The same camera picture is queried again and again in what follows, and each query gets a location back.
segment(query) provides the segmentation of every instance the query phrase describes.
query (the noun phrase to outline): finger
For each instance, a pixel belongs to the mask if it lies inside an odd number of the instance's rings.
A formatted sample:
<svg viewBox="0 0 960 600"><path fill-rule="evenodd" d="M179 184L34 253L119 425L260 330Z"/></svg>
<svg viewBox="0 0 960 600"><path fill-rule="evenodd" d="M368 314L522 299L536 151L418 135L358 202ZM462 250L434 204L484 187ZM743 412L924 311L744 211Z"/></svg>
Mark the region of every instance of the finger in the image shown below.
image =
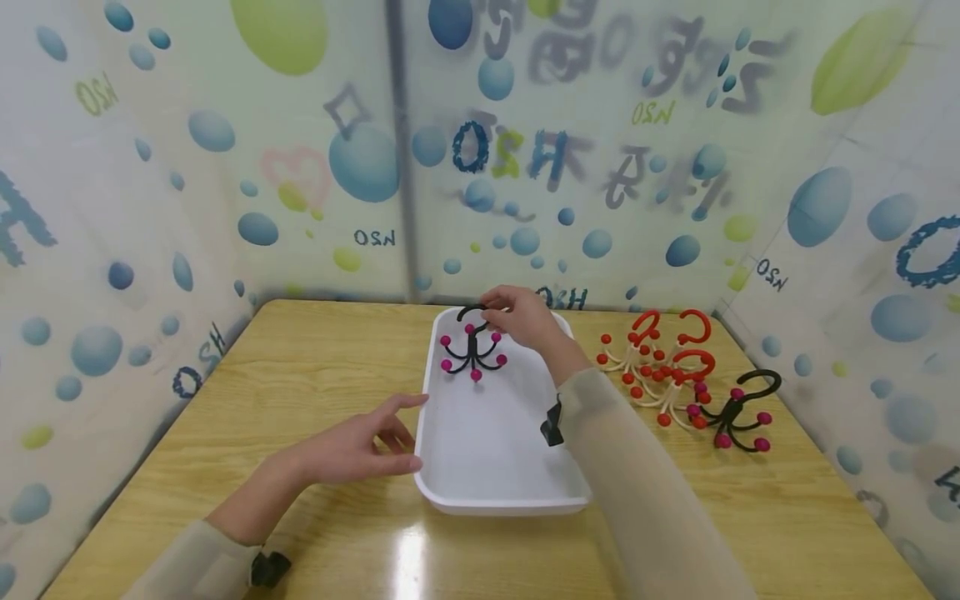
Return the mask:
<svg viewBox="0 0 960 600"><path fill-rule="evenodd" d="M395 415L401 408L422 406L429 397L427 394L417 394L415 396L394 394L387 398L387 401L378 406L371 414L375 417L379 428L382 429L383 424L389 421L389 417Z"/></svg>
<svg viewBox="0 0 960 600"><path fill-rule="evenodd" d="M387 445L390 448L390 451L394 454L405 454L406 452L403 449L403 446L400 445L400 442L396 440L396 436L393 431L383 430L380 433L376 434L377 438Z"/></svg>
<svg viewBox="0 0 960 600"><path fill-rule="evenodd" d="M374 456L371 460L371 475L373 477L406 475L416 473L423 468L423 461L419 456L413 454Z"/></svg>

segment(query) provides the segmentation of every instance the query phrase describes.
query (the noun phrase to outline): hand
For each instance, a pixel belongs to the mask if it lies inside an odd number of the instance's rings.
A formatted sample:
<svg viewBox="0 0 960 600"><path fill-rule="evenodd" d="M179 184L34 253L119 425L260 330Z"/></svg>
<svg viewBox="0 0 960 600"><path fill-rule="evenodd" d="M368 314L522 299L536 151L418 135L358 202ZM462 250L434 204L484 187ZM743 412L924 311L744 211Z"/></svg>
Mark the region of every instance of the hand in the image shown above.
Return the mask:
<svg viewBox="0 0 960 600"><path fill-rule="evenodd" d="M396 413L401 408L422 406L427 398L426 394L390 396L373 412L354 415L282 452L297 465L306 485L417 472L423 461L410 454L414 437ZM375 438L387 446L389 453L380 452Z"/></svg>
<svg viewBox="0 0 960 600"><path fill-rule="evenodd" d="M540 354L552 341L566 338L543 298L533 290L499 285L480 297L480 303L488 307L483 318L493 330L507 333Z"/></svg>

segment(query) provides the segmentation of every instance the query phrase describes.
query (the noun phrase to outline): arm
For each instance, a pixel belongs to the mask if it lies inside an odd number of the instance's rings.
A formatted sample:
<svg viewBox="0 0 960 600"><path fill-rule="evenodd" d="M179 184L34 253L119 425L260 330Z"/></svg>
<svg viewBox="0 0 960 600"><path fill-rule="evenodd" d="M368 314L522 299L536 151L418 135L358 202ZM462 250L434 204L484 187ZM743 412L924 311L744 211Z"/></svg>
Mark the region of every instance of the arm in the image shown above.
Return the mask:
<svg viewBox="0 0 960 600"><path fill-rule="evenodd" d="M561 395L567 449L603 512L634 597L756 598L684 476L607 376L565 335L542 348Z"/></svg>

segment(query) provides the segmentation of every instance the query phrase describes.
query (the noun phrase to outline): right hand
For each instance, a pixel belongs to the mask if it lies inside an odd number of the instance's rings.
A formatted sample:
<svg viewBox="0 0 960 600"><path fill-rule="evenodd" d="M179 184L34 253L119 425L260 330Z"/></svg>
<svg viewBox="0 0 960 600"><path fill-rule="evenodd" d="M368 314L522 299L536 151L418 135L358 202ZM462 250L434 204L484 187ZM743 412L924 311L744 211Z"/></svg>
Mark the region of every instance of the right hand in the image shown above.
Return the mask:
<svg viewBox="0 0 960 600"><path fill-rule="evenodd" d="M539 294L528 288L498 285L480 297L487 306L483 319L520 344L542 353L553 341L566 338Z"/></svg>

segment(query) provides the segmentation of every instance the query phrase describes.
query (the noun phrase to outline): printed wall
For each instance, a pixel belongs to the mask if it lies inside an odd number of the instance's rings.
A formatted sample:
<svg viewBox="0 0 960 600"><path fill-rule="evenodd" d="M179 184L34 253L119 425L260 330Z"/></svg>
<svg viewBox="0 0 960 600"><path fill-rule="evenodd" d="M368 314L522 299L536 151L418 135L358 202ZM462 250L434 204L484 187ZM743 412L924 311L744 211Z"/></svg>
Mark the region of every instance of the printed wall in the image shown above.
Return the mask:
<svg viewBox="0 0 960 600"><path fill-rule="evenodd" d="M0 598L42 592L264 301L500 282L715 311L960 598L960 6L0 14Z"/></svg>

